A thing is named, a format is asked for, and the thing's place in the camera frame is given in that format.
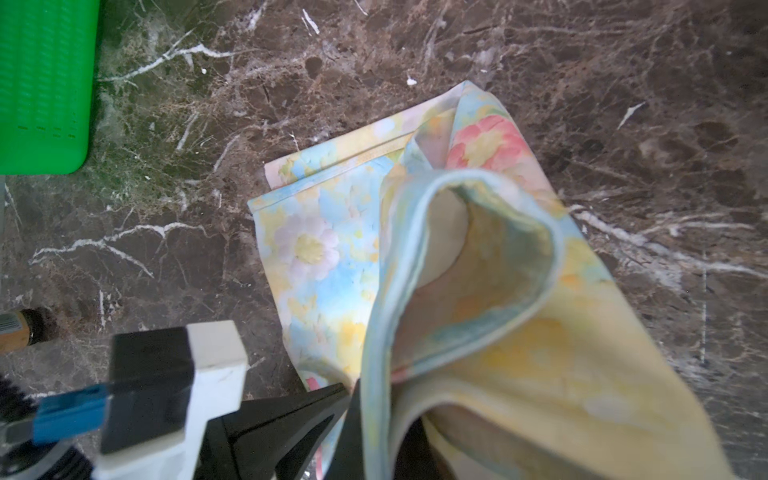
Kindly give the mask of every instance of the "folded cloth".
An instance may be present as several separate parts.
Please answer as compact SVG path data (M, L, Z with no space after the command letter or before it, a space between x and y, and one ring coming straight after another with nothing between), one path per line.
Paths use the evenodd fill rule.
M283 340L309 388L361 378L368 480L418 417L458 478L730 476L492 95L464 82L266 174Z

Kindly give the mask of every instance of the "bottle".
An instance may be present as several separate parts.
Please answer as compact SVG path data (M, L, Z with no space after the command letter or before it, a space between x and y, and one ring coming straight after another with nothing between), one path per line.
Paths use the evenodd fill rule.
M0 353L13 352L40 342L44 331L40 310L0 313Z

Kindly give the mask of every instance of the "brown marble countertop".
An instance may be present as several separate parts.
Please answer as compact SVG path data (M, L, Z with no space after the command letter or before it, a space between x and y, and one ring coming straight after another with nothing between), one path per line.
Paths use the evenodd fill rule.
M58 318L0 356L35 396L103 380L115 333L219 319L251 355L247 397L300 390L246 206L263 164L469 79L734 471L768 475L767 3L113 0L100 30L85 165L6 178L0 306Z

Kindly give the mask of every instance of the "green tray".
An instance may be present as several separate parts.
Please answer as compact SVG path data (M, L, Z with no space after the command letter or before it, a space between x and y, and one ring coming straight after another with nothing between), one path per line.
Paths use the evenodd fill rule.
M98 0L0 0L0 174L85 161Z

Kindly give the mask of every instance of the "barcode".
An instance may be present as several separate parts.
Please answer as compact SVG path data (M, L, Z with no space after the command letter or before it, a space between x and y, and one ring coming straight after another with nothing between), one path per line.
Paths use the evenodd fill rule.
M22 323L18 321L15 313L0 313L0 335L18 332L21 329Z

